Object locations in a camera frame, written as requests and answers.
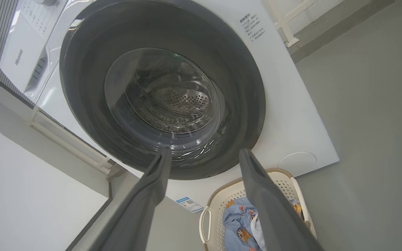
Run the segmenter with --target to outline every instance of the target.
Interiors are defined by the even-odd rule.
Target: washing machine door
[[[83,129],[138,170],[169,146],[170,178],[217,175],[263,127],[265,91],[252,55],[190,0],[92,3],[65,36],[60,74]]]

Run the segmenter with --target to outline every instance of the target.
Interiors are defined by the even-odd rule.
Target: hisense logo
[[[20,62],[22,54],[23,54],[23,49],[20,49],[20,52],[18,53],[18,57],[15,60],[16,65],[18,65],[18,63]]]

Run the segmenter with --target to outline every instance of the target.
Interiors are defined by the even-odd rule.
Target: beige plastic basket
[[[305,200],[303,199],[302,192],[296,179],[288,171],[279,168],[267,169],[266,172],[280,190],[284,192],[287,199],[297,199],[300,201],[305,224],[310,228],[314,237],[316,237],[313,221],[311,220],[310,213],[308,212],[308,208],[306,207]],[[207,202],[206,208],[201,213],[199,224],[201,240],[204,243],[206,251],[225,251],[223,213],[226,205],[231,200],[243,197],[246,197],[246,192],[244,190],[242,178],[220,187],[212,194]],[[207,212],[209,213],[209,229],[206,238],[204,235],[204,216]]]

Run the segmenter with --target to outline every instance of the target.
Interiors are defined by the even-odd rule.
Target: blue and white label
[[[204,208],[200,206],[198,203],[194,202],[193,200],[189,199],[188,197],[182,198],[176,201],[179,205],[190,210],[192,213],[198,212],[203,210]]]

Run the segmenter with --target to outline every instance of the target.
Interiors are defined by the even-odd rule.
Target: washing machine
[[[172,149],[192,212],[241,177],[238,151],[294,176],[339,160],[265,1],[20,0],[0,68],[140,177]]]

